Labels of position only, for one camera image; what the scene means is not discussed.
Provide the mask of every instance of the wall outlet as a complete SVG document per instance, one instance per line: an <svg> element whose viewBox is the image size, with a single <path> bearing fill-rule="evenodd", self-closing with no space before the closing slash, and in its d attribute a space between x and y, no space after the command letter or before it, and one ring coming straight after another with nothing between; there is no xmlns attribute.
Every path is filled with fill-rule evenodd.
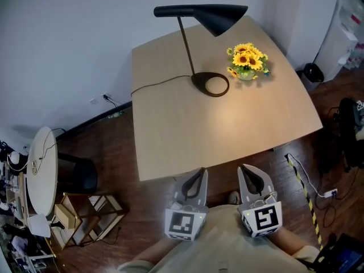
<svg viewBox="0 0 364 273"><path fill-rule="evenodd" d="M111 95L109 93L105 93L105 92L102 92L101 93L101 97L103 97L104 95L108 96L109 98L111 98Z"/></svg>
<svg viewBox="0 0 364 273"><path fill-rule="evenodd" d="M334 195L337 195L337 189L330 190L324 193L325 198L333 197Z"/></svg>
<svg viewBox="0 0 364 273"><path fill-rule="evenodd" d="M92 105L98 104L98 101L97 101L95 98L92 98L89 102L90 102Z"/></svg>

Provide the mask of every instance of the forearm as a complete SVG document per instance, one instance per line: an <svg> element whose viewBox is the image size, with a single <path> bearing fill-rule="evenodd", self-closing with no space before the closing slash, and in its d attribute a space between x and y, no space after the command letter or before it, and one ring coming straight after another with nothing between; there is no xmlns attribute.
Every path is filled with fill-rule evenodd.
<svg viewBox="0 0 364 273"><path fill-rule="evenodd" d="M144 260L157 264L164 258L174 247L176 247L181 241L176 239L170 239L164 237L147 250L141 252L133 260Z"/></svg>
<svg viewBox="0 0 364 273"><path fill-rule="evenodd" d="M298 235L285 229L284 227L281 227L276 233L268 235L267 238L288 255L293 255L294 253L301 250L304 246L310 245Z"/></svg>

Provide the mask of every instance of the baseboard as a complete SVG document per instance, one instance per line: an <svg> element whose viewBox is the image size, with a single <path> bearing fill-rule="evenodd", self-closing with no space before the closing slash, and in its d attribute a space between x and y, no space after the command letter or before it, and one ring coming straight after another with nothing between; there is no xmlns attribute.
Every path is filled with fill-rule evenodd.
<svg viewBox="0 0 364 273"><path fill-rule="evenodd" d="M85 121L84 123L81 123L80 125L78 126L75 126L74 128L66 131L65 133L63 134L60 134L59 136L57 136L56 140L61 140L61 139L64 139L64 138L69 138L73 135L75 135L77 132L79 132L80 130L84 129L85 127L91 125L92 123L95 123L95 122L98 122L102 119L104 119L105 117L108 117L118 111L123 111L124 109L127 109L131 107L131 101L127 102L127 103L124 103L118 107L115 107L115 108L112 108L98 116L95 116L94 118L91 118L89 119L88 121Z"/></svg>

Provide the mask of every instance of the black lamp shade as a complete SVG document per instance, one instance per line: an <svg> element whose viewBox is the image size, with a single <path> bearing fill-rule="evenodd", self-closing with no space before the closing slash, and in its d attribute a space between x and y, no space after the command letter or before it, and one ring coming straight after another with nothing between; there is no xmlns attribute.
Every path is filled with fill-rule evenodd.
<svg viewBox="0 0 364 273"><path fill-rule="evenodd" d="M247 6L228 4L170 5L154 8L156 17L194 17L213 36L219 36L233 26L247 11Z"/></svg>

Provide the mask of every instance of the beige shirt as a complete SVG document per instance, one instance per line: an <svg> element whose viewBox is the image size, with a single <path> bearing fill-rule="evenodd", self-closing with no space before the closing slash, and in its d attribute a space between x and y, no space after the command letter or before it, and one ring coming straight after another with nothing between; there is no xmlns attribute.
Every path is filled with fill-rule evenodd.
<svg viewBox="0 0 364 273"><path fill-rule="evenodd" d="M155 266L135 260L119 266L118 272L306 273L307 268L297 259L313 262L318 254L318 249L306 246L290 256L266 237L251 238L237 206L221 205L210 210L196 241L182 242Z"/></svg>

